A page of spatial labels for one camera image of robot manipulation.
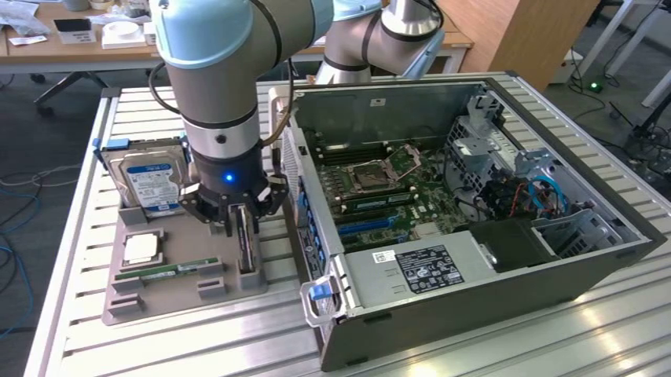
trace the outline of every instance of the barcode sticker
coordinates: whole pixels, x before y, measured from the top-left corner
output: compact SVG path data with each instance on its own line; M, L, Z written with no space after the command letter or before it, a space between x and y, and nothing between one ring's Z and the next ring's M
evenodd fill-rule
M384 263L396 260L396 253L393 250L377 251L373 253L374 263Z

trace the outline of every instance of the aluminum workbench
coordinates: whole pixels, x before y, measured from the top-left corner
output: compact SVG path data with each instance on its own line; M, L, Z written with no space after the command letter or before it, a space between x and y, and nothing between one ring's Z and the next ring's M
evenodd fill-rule
M509 90L659 231L669 235L668 201L523 80L487 75ZM266 82L257 87L265 133L266 93L281 85L285 83ZM173 100L169 88L158 91L162 98ZM509 121L505 128L525 148L540 145L519 123ZM124 89L118 95L101 98L90 140L101 137L105 143L110 137L154 139L180 132L181 120L158 106L145 88ZM281 215L261 223L268 293L113 327L101 323L118 199L102 166L92 153L86 154L25 376L517 377L671 373L671 241L573 302L322 373L314 335L302 319Z

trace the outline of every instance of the wooden cabinet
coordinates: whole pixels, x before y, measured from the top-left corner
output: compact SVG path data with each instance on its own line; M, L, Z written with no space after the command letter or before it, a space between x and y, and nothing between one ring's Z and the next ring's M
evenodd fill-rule
M437 0L473 41L461 72L513 70L544 90L599 0Z

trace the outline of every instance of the white paper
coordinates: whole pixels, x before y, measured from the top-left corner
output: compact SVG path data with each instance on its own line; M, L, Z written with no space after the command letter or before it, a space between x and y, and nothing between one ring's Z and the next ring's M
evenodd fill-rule
M44 42L46 37L44 35L38 35L37 37L25 37L25 38L9 38L9 42L14 46L30 45L32 43Z

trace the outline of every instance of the ram memory module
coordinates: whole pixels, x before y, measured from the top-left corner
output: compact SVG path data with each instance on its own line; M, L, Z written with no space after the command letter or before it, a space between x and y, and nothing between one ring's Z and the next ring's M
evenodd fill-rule
M130 279L133 277L138 277L142 281L164 279L168 277L193 273L197 271L200 265L206 265L216 262L216 258L205 258L173 265L160 265L148 269L138 269L126 273L117 273L114 275L114 280Z

